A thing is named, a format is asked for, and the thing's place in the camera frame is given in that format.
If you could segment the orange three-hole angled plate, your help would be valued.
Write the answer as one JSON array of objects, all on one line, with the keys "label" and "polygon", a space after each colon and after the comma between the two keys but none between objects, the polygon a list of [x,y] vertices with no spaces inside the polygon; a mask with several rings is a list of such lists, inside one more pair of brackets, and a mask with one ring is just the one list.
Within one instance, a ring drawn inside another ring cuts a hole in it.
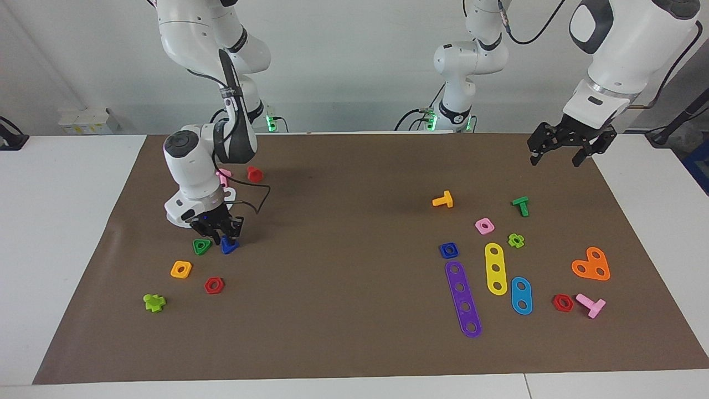
[{"label": "orange three-hole angled plate", "polygon": [[587,248],[587,259],[577,259],[571,264],[572,272],[584,279],[610,280],[610,268],[605,253],[598,247]]}]

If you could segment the brown table mat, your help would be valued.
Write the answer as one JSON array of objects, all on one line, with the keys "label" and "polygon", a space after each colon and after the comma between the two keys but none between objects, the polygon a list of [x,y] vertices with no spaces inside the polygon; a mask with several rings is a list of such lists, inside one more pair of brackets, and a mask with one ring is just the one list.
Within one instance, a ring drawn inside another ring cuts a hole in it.
[{"label": "brown table mat", "polygon": [[[34,383],[709,368],[595,162],[572,166],[573,149],[532,166],[524,135],[261,136],[253,165],[273,191],[258,215],[233,207],[246,219],[235,252],[197,256],[197,234],[166,219],[177,186],[164,140],[145,139]],[[445,190],[453,208],[433,207]],[[522,196],[529,217],[511,204]],[[448,242],[458,257],[441,256]],[[491,242],[503,296],[486,283]],[[610,280],[572,272],[588,247]],[[186,279],[169,274],[178,260],[192,263]],[[454,311],[451,260],[479,312],[474,339]],[[213,276],[225,287],[208,295]],[[516,276],[532,286],[531,315],[512,309]],[[606,301],[595,319],[578,293]],[[166,298],[160,313],[145,294]]]}]

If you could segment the white curved perforated plate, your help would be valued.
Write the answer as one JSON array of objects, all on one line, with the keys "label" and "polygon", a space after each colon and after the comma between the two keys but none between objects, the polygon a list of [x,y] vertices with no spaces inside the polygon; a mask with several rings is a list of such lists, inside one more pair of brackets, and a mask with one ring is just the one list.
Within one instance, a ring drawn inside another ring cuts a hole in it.
[{"label": "white curved perforated plate", "polygon": [[221,203],[226,203],[235,201],[236,197],[237,192],[231,187],[224,188],[220,197],[213,193],[202,199],[190,199],[184,196],[182,192],[177,192],[165,202],[166,217],[175,226],[188,229],[190,220],[194,217],[218,207],[216,200],[222,199],[223,202]]}]

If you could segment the blue crate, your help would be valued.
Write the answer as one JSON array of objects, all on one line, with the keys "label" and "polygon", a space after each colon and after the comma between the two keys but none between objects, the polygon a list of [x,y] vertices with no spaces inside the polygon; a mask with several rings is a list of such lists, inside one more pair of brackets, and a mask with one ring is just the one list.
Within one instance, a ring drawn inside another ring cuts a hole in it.
[{"label": "blue crate", "polygon": [[709,139],[684,157],[681,163],[704,193],[709,196]]}]

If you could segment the black stand pole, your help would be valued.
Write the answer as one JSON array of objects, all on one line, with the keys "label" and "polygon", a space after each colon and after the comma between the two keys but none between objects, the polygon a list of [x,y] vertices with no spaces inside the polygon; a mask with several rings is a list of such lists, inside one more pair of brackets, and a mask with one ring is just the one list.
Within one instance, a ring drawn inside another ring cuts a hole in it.
[{"label": "black stand pole", "polygon": [[646,132],[645,137],[655,147],[664,146],[670,136],[688,121],[701,116],[709,110],[709,88],[706,88],[677,117],[666,126],[660,126]]}]

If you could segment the purple four-hole strip plate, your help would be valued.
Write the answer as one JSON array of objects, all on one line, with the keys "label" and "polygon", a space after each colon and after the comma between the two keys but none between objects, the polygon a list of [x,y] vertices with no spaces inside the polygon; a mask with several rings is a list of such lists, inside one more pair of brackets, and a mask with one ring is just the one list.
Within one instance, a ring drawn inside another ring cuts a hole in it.
[{"label": "purple four-hole strip plate", "polygon": [[464,266],[459,261],[448,261],[445,274],[461,332],[471,339],[479,337],[482,333],[481,319]]}]

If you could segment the yellow three-hole strip plate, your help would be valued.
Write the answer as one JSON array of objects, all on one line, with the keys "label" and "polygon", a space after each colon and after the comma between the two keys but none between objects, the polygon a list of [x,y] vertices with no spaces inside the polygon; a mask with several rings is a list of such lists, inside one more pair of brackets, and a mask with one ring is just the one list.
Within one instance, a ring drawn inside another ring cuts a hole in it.
[{"label": "yellow three-hole strip plate", "polygon": [[507,275],[504,250],[498,243],[485,247],[486,283],[490,293],[503,296],[507,293]]}]

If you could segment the black clamp bracket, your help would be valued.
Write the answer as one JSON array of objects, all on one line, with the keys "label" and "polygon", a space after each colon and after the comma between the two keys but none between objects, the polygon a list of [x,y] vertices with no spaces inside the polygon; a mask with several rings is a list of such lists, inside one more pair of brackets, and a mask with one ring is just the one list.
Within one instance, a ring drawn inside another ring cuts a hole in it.
[{"label": "black clamp bracket", "polygon": [[29,138],[15,123],[0,116],[0,151],[20,151]]}]

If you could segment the blue two-hole strip plate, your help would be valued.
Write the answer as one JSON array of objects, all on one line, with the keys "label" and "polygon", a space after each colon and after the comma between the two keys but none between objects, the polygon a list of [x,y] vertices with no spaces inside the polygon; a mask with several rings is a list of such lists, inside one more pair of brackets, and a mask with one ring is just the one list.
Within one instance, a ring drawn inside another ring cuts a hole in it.
[{"label": "blue two-hole strip plate", "polygon": [[531,315],[533,311],[533,291],[530,282],[522,277],[516,276],[511,280],[511,306],[519,315]]}]

